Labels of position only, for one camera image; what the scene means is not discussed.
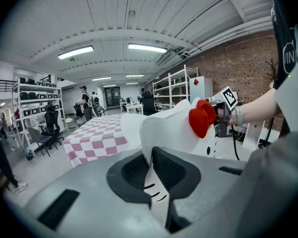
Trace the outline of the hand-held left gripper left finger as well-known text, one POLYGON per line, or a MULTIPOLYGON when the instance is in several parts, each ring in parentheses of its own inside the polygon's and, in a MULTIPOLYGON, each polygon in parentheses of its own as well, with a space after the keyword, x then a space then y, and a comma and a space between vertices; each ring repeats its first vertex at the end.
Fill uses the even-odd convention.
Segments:
POLYGON ((165 238, 150 211, 140 150, 79 165, 36 193, 24 210, 43 238, 165 238))

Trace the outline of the person's right hand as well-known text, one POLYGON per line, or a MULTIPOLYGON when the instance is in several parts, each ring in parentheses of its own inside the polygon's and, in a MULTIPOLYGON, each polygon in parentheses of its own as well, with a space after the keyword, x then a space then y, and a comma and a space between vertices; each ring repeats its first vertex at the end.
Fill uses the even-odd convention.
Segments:
POLYGON ((237 115, 235 109, 232 111, 218 108, 217 119, 222 122, 226 122, 228 126, 237 124, 237 115))

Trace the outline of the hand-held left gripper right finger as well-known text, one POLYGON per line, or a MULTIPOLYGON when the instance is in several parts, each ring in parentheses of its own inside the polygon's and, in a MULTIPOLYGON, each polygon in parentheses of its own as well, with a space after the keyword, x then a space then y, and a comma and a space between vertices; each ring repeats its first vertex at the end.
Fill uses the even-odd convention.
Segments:
POLYGON ((150 167, 151 213, 175 233, 210 212, 246 163, 154 147, 150 167))

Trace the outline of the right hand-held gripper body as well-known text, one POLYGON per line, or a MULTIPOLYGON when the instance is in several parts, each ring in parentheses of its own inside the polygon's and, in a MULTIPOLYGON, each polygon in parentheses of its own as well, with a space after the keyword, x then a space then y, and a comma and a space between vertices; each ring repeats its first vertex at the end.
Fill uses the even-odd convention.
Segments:
POLYGON ((217 119, 218 108, 223 108, 229 111, 232 111, 235 106, 238 104, 237 94, 234 94, 232 89, 227 86, 217 94, 212 97, 207 98, 207 101, 211 104, 211 106, 215 109, 216 112, 216 122, 215 122, 215 130, 216 135, 219 138, 229 137, 227 128, 228 125, 226 122, 219 121, 217 119))

